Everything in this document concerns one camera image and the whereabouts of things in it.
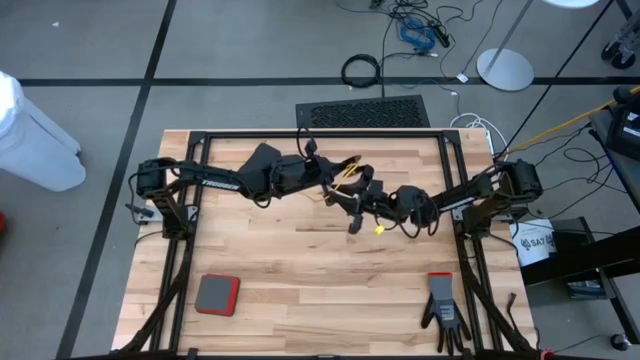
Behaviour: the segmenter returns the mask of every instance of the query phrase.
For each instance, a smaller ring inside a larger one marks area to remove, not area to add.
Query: white trash bin
[[[0,168],[64,191],[87,177],[79,151],[75,139],[24,97],[18,81],[0,72]]]

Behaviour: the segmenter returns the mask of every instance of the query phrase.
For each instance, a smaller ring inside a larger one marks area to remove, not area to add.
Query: gray glove
[[[447,351],[450,356],[453,356],[454,344],[458,351],[462,352],[462,336],[460,336],[460,331],[462,331],[467,340],[471,340],[469,328],[464,322],[462,314],[460,314],[458,305],[453,301],[453,275],[451,273],[438,272],[429,273],[428,276],[431,295],[429,295],[429,302],[427,302],[427,307],[424,309],[420,326],[426,329],[435,317],[440,330],[438,352],[442,352],[446,338]]]

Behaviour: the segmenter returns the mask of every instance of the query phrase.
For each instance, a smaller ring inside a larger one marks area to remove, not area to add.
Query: yellow cable
[[[340,178],[340,180],[338,181],[338,183],[336,184],[336,190],[338,190],[338,188],[340,187],[340,185],[342,185],[342,183],[344,182],[344,180],[346,178],[348,178],[349,176],[351,176],[351,174],[353,174],[356,170],[358,169],[358,163],[353,163],[353,164],[349,164],[347,165],[347,167],[345,168],[345,170],[347,170],[347,172],[342,176],[342,178]],[[314,199],[313,197],[311,197],[310,195],[307,195],[305,193],[300,193],[302,195],[304,195],[305,197],[307,197],[309,200],[314,201],[314,202],[320,202],[320,201],[324,201],[326,199],[329,198],[329,195],[325,195],[323,198],[321,199]]]
[[[638,91],[640,91],[640,86],[638,86],[638,87],[635,87],[635,88],[631,89],[631,93],[633,93],[633,94],[637,93]],[[556,126],[556,127],[552,128],[552,129],[549,129],[549,130],[547,130],[547,131],[543,132],[542,134],[540,134],[540,135],[538,135],[538,136],[532,137],[531,139],[529,139],[529,140],[527,140],[527,141],[523,142],[522,144],[520,144],[520,145],[518,145],[518,146],[515,146],[515,147],[511,148],[509,151],[506,151],[504,154],[502,154],[502,156],[505,156],[505,155],[508,155],[508,154],[514,153],[514,152],[516,152],[516,151],[518,151],[518,150],[521,150],[522,148],[527,147],[527,146],[528,146],[528,145],[530,145],[531,143],[537,142],[537,141],[539,141],[540,139],[542,139],[542,138],[544,138],[544,137],[548,136],[549,134],[552,134],[552,133],[554,133],[554,132],[556,132],[556,131],[559,131],[559,130],[562,130],[562,129],[566,128],[566,127],[569,127],[569,126],[571,126],[572,124],[574,124],[574,123],[576,123],[576,122],[578,122],[578,121],[580,121],[580,120],[582,120],[582,119],[584,119],[584,118],[588,117],[589,115],[591,115],[591,114],[595,113],[596,111],[600,111],[600,110],[604,109],[605,107],[607,107],[607,106],[611,106],[611,105],[613,105],[613,104],[615,104],[615,100],[611,100],[611,101],[609,101],[608,103],[606,103],[606,104],[604,104],[604,105],[602,105],[602,106],[600,106],[600,107],[597,107],[597,108],[595,108],[595,109],[589,110],[589,111],[587,111],[587,112],[586,112],[586,113],[584,113],[584,114],[578,115],[578,116],[574,117],[573,119],[571,119],[571,120],[569,120],[569,121],[565,122],[564,124],[560,124],[560,125],[558,125],[558,126]]]

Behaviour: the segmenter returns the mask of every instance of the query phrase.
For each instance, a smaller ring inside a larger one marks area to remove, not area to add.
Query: wooden tabletop
[[[473,176],[491,164],[485,134],[477,129],[460,133],[467,171]],[[165,131],[159,156],[184,159],[188,137],[188,130]],[[260,142],[283,154],[297,153],[294,139],[216,139],[209,164],[238,169]],[[375,178],[384,181],[387,192],[402,184],[418,186],[431,195],[445,190],[434,139],[321,138],[317,142],[319,154],[333,161],[362,155],[360,163],[375,168]],[[452,148],[449,155],[457,181]],[[429,296],[426,273],[431,271],[454,273],[455,301],[468,322],[448,214],[441,216],[433,237],[423,231],[412,240],[399,229],[377,236],[369,216],[362,230],[350,235],[350,218],[344,211],[337,205],[326,207],[315,201],[318,198],[319,189],[309,189],[274,199],[263,210],[235,193],[204,190],[180,353],[196,347],[201,354],[435,355],[436,323],[426,330],[419,324]],[[143,226],[140,234],[159,229],[159,225]],[[492,231],[510,239],[507,225],[495,223]],[[515,252],[491,238],[484,239],[483,245],[496,305],[505,313],[508,294],[518,295],[512,313],[534,345],[533,320]],[[168,241],[160,235],[137,246],[113,348],[126,344],[155,307],[167,247]],[[178,249],[178,262],[182,249]],[[195,311],[200,278],[207,273],[241,279],[233,317]],[[490,348],[486,313],[479,302],[477,307],[484,346]],[[173,308],[167,314],[161,348],[168,347]]]

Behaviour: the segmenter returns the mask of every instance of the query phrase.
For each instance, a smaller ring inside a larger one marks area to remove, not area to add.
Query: white cable
[[[502,133],[500,132],[500,130],[498,130],[497,127],[495,127],[495,125],[493,125],[489,120],[481,118],[478,114],[474,114],[474,113],[464,113],[464,114],[460,114],[458,116],[456,116],[455,118],[453,118],[453,120],[451,120],[451,123],[449,124],[449,127],[455,127],[455,123],[456,121],[462,119],[465,116],[473,116],[475,119],[473,119],[472,122],[468,123],[467,125],[465,125],[465,127],[467,128],[483,128],[485,130],[487,130],[487,126],[489,125],[491,126],[491,128],[493,130],[495,130],[496,133],[498,133],[498,136],[500,136],[500,139],[502,140],[502,142],[504,143],[505,148],[507,147],[507,140],[504,138],[504,136],[502,135]]]

